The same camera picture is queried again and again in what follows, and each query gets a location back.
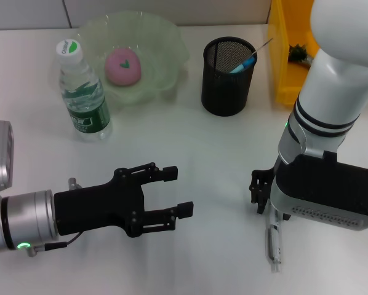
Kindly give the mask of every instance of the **plastic bottle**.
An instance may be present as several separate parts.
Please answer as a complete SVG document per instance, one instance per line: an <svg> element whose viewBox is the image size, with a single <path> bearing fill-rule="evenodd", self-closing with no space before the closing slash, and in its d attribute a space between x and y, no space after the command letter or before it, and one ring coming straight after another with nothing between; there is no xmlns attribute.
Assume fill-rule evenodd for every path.
<svg viewBox="0 0 368 295"><path fill-rule="evenodd" d="M62 98L77 133L86 141L107 139L112 126L105 94L99 77L83 58L80 43L61 41L56 52Z"/></svg>

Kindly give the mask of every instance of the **yellow bin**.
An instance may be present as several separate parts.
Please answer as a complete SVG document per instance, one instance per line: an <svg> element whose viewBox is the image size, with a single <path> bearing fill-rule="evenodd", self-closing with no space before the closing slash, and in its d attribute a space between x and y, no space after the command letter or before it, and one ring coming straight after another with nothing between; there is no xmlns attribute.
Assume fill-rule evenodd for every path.
<svg viewBox="0 0 368 295"><path fill-rule="evenodd" d="M306 45L314 57L319 49L310 29L313 0L272 0L268 25L271 67L278 103L292 106L306 79L308 69L288 63L289 45Z"/></svg>

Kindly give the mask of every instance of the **pen holder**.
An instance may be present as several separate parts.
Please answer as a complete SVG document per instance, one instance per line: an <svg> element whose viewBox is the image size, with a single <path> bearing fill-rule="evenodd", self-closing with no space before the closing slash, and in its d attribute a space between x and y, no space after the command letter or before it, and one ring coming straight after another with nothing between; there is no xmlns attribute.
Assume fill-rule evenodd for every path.
<svg viewBox="0 0 368 295"><path fill-rule="evenodd" d="M230 74L246 61L255 48L236 37L210 42L203 52L202 104L212 114L227 117L239 113L247 103L255 61L242 71Z"/></svg>

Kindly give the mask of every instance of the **bottle cap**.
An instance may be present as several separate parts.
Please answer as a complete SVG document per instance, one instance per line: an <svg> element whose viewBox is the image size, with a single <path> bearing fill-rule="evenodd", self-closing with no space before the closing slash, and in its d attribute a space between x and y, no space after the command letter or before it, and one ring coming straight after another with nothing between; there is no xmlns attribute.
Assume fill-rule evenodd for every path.
<svg viewBox="0 0 368 295"><path fill-rule="evenodd" d="M55 51L61 65L76 65L83 59L83 51L76 40L61 41L57 44Z"/></svg>

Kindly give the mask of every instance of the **silver cylinder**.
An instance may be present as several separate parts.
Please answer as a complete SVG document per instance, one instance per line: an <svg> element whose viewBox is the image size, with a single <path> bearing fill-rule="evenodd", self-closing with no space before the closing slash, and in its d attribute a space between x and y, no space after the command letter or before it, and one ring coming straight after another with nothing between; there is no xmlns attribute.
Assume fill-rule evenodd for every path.
<svg viewBox="0 0 368 295"><path fill-rule="evenodd" d="M54 200L50 190L9 197L7 222L14 247L38 246L56 240Z"/></svg>

